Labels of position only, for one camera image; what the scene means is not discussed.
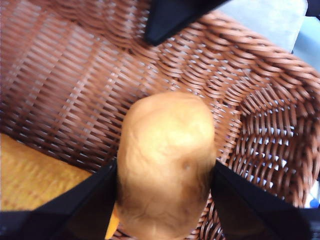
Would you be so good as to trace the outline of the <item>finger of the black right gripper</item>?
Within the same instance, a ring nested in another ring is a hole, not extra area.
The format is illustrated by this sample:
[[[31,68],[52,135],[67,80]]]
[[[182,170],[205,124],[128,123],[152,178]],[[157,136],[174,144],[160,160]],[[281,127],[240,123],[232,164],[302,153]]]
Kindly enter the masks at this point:
[[[158,46],[225,0],[152,0],[144,39]]]

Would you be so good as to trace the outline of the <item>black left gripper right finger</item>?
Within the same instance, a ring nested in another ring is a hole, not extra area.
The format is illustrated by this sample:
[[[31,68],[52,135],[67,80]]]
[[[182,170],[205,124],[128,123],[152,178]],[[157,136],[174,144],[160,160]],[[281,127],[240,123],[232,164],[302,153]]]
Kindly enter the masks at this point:
[[[211,196],[228,240],[318,240],[319,208],[298,208],[250,183],[220,162]]]

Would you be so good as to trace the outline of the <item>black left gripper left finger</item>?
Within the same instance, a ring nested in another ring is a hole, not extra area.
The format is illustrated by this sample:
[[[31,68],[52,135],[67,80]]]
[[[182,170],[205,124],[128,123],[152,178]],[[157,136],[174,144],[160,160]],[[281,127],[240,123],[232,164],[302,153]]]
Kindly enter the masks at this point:
[[[2,211],[2,240],[103,240],[116,200],[117,162],[34,210]]]

